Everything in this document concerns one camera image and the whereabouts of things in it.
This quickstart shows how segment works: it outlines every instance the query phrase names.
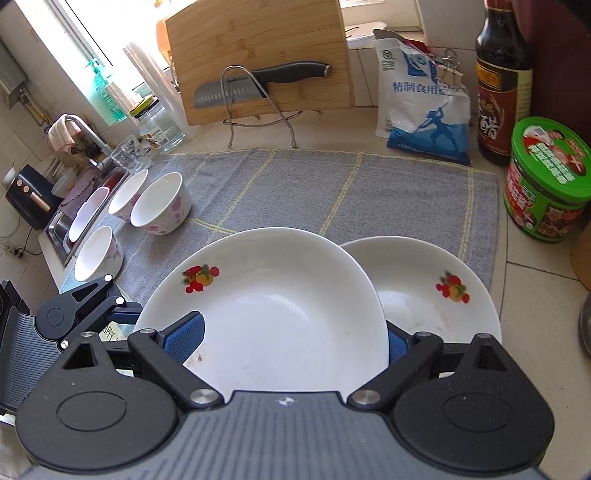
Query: kitchen knife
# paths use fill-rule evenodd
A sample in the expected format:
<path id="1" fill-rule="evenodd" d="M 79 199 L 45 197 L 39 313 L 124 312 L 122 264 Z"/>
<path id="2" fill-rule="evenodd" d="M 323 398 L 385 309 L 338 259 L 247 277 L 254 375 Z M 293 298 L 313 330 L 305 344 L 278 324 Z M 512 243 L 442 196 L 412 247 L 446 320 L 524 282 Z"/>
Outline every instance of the kitchen knife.
<path id="1" fill-rule="evenodd" d="M 260 91 L 250 75 L 242 73 L 233 77 L 225 77 L 224 85 L 228 104 L 267 98 L 267 83 L 292 83 L 314 77 L 328 77 L 330 65 L 320 61 L 295 61 L 277 67 L 253 70 L 252 74 L 260 82 L 265 91 Z M 195 108 L 207 108 L 223 105 L 220 82 L 204 83 L 193 94 Z"/>

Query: countertop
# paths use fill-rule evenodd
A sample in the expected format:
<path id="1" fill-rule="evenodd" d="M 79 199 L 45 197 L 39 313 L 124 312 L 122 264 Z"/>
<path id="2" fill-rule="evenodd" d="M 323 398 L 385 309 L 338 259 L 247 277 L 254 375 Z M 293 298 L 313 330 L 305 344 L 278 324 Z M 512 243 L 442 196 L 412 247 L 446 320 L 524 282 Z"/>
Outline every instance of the countertop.
<path id="1" fill-rule="evenodd" d="M 275 120 L 265 115 L 257 123 Z M 298 146 L 317 150 L 364 151 L 412 156 L 385 146 L 375 136 L 377 109 L 304 112 L 291 121 Z M 194 129 L 195 138 L 174 153 L 227 150 L 230 129 L 221 123 Z M 488 163 L 476 148 L 471 130 L 470 159 L 477 170 L 493 172 L 499 187 L 504 169 Z M 290 136 L 283 124 L 266 128 L 235 128 L 233 148 L 289 148 Z M 45 235 L 39 243 L 47 265 L 59 286 L 64 268 Z M 546 244 L 519 231 L 508 220 L 499 191 L 499 228 L 491 296 L 501 318 L 504 346 L 519 363 L 552 408 L 556 430 L 541 464 L 555 479 L 579 480 L 591 470 L 591 360 L 577 339 L 579 310 L 589 292 L 577 280 L 570 265 L 572 239 Z"/>

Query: pink towel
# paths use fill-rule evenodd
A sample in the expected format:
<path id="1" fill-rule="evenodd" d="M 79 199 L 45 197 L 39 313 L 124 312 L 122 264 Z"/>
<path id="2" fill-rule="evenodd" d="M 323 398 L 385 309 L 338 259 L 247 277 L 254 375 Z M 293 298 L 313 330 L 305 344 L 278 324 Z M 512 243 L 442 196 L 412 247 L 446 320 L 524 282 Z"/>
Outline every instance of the pink towel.
<path id="1" fill-rule="evenodd" d="M 59 117 L 50 127 L 47 133 L 47 143 L 52 152 L 70 153 L 74 142 L 74 137 L 80 133 L 80 128 L 74 122 L 66 122 L 66 115 Z"/>

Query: blue gripper pad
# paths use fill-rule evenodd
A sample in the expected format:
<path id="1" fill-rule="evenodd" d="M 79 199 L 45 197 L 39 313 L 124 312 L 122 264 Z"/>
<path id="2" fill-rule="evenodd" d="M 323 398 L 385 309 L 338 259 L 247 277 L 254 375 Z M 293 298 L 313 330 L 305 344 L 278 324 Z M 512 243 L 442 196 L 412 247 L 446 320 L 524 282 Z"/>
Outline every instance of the blue gripper pad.
<path id="1" fill-rule="evenodd" d="M 180 363 L 201 345 L 205 337 L 205 319 L 199 312 L 191 312 L 158 334 L 162 349 Z"/>
<path id="2" fill-rule="evenodd" d="M 388 330 L 388 346 L 390 348 L 388 365 L 392 365 L 408 353 L 408 344 L 406 340 L 399 337 L 391 330 Z"/>

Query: green tin can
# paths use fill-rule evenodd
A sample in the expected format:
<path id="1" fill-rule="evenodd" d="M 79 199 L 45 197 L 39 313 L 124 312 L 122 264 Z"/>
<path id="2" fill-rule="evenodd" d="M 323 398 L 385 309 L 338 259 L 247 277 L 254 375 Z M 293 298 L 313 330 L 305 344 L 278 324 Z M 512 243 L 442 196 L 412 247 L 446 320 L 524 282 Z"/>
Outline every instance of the green tin can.
<path id="1" fill-rule="evenodd" d="M 570 128 L 531 116 L 512 135 L 505 206 L 523 231 L 560 242 L 591 200 L 591 150 Z"/>

